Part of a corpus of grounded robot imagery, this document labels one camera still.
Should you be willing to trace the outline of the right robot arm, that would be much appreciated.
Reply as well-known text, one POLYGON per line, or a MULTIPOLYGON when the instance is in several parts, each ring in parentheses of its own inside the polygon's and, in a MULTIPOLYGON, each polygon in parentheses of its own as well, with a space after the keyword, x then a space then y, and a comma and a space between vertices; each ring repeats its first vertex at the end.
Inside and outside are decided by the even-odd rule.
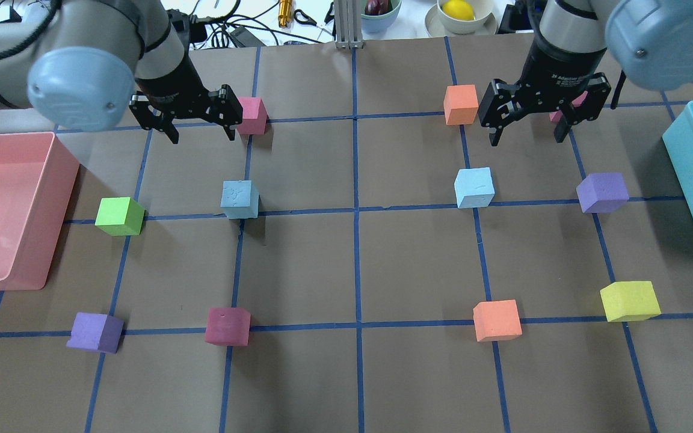
POLYGON ((621 81, 644 90, 693 83, 693 1, 549 1, 532 25, 517 82, 492 80, 479 104, 493 146, 527 115, 560 111, 560 143, 572 126, 616 106, 620 86, 597 71, 605 53, 618 61, 621 81))

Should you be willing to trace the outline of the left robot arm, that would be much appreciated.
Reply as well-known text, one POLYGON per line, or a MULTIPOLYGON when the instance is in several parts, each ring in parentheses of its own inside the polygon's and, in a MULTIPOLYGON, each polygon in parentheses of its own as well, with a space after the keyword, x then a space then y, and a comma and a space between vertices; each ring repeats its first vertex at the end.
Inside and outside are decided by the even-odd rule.
POLYGON ((52 1, 41 22, 0 23, 0 110, 36 109, 55 125, 108 131, 126 111, 174 144, 174 120, 204 120, 230 140, 243 109, 209 91, 159 1, 52 1))

